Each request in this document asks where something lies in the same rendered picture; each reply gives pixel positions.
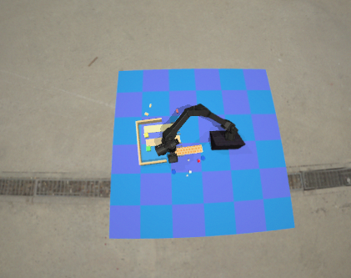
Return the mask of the pale yellow flat strip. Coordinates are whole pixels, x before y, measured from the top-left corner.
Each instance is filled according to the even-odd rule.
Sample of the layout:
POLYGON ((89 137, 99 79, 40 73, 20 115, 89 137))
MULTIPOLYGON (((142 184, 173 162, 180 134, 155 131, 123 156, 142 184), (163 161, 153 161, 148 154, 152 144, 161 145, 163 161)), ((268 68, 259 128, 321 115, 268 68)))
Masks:
POLYGON ((163 131, 171 127, 173 124, 163 124, 163 131))

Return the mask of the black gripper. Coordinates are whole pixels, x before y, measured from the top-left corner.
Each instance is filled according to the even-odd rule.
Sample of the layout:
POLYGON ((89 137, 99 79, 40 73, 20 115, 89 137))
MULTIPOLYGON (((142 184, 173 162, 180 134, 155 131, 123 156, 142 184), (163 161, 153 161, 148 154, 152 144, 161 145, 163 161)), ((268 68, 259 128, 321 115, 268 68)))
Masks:
POLYGON ((177 151, 177 148, 175 150, 169 150, 168 149, 168 152, 171 153, 171 154, 168 154, 168 162, 171 164, 171 163, 177 163, 178 162, 178 156, 177 154, 175 154, 174 151, 177 151))

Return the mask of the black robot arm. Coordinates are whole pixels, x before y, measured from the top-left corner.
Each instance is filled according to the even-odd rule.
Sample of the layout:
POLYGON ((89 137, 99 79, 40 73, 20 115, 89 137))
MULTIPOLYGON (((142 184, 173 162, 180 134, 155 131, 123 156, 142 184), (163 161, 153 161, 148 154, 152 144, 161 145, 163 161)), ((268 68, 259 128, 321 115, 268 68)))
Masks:
POLYGON ((232 123, 227 119, 222 119, 218 115, 211 112, 207 107, 202 104, 197 104, 186 108, 182 114, 178 117, 178 119, 174 122, 174 124, 163 131, 163 137, 161 140, 161 144, 154 146, 156 153, 159 156, 165 155, 169 150, 175 150, 176 145, 180 144, 178 139, 175 139, 177 132, 184 125, 184 123, 188 120, 190 116, 203 116, 209 117, 216 122, 220 123, 220 127, 226 130, 224 134, 224 138, 226 141, 235 141, 235 135, 238 132, 236 128, 236 124, 232 123))

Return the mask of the orange polka-dot strip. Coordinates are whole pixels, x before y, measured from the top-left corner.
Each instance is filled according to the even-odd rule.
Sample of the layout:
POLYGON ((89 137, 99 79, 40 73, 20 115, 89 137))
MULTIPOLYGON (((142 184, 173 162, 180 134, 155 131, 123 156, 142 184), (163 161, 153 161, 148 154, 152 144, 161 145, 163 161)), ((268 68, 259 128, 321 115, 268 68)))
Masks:
POLYGON ((196 153, 202 153, 203 148, 202 148, 202 145, 195 145, 195 146, 177 148, 177 151, 174 151, 174 152, 175 154, 177 154, 177 156, 185 155, 185 154, 196 154, 196 153))

